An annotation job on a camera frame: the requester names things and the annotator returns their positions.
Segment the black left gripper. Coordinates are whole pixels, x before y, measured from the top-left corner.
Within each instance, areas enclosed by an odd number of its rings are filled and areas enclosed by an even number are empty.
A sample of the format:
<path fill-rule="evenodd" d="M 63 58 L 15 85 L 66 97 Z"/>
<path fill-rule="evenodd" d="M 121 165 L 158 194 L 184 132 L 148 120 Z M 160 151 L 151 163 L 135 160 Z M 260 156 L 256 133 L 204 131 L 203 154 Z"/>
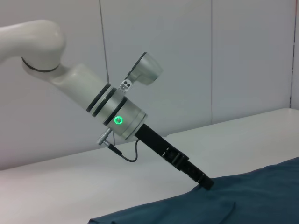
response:
<path fill-rule="evenodd" d="M 172 148 L 170 143 L 168 143 L 163 137 L 157 134 L 146 124 L 143 124 L 139 128 L 135 134 L 135 137 L 137 137 L 158 155 L 163 155 L 163 158 L 172 166 L 188 175 L 204 189 L 210 190 L 213 186 L 213 180 L 194 164 L 192 164 L 189 161 L 189 157 L 176 148 Z"/>

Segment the blue t-shirt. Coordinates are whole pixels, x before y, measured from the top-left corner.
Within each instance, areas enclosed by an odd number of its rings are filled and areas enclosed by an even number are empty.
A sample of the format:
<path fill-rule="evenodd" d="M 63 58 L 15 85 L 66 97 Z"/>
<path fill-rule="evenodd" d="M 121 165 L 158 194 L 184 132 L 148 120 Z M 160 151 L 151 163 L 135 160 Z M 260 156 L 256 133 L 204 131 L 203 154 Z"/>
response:
<path fill-rule="evenodd" d="M 299 224 L 299 157 L 88 224 Z"/>

